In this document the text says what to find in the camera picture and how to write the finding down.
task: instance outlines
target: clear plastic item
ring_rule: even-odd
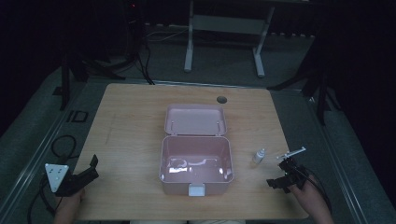
[[[262,159],[264,159],[264,157],[265,157],[265,149],[262,148],[258,152],[256,152],[256,154],[253,157],[253,161],[256,164],[259,164],[260,162],[262,162]]]

